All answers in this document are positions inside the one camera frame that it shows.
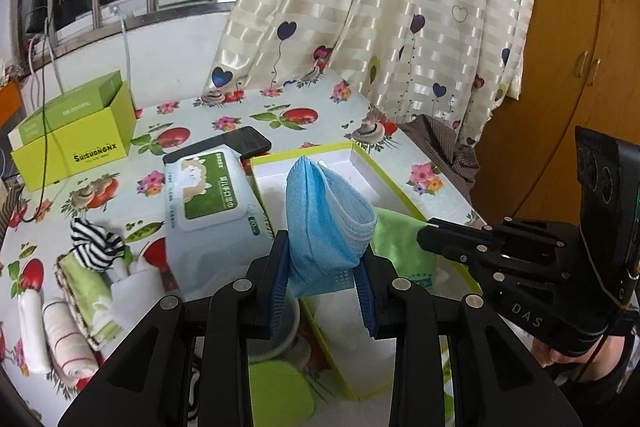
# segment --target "cabinet handle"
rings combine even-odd
[[[601,60],[596,58],[591,63],[591,68],[589,69],[589,76],[587,78],[587,87],[593,87],[593,84],[596,81],[596,75],[598,74],[598,68],[600,67]]]
[[[575,61],[575,71],[574,71],[575,78],[582,78],[584,74],[584,67],[587,64],[588,57],[589,57],[589,52],[587,50],[584,50]]]

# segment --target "orange object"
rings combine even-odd
[[[0,126],[3,126],[21,105],[20,90],[15,81],[11,80],[6,86],[0,89]]]

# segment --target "green box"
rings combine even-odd
[[[136,115],[126,82],[108,107],[47,133],[47,178],[45,185],[100,165],[124,158],[129,153]],[[44,136],[14,150],[11,156],[27,188],[42,187],[45,155]]]
[[[55,131],[62,126],[103,110],[111,103],[121,85],[120,71],[114,71],[50,100],[45,105],[47,132]],[[39,108],[18,125],[18,133],[21,145],[27,145],[44,136],[42,108]]]

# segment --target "human hand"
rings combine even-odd
[[[535,357],[542,367],[552,365],[553,363],[587,363],[593,351],[596,350],[598,343],[593,344],[581,357],[566,357],[555,349],[547,346],[545,343],[534,339],[531,354]],[[599,380],[606,377],[618,365],[622,352],[625,348],[625,337],[608,337],[604,341],[604,345],[600,352],[596,355],[593,362],[580,378],[580,383]]]

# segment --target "blue face mask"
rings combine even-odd
[[[293,295],[353,287],[351,269],[378,219],[373,206],[340,175],[302,156],[287,176],[286,211]]]

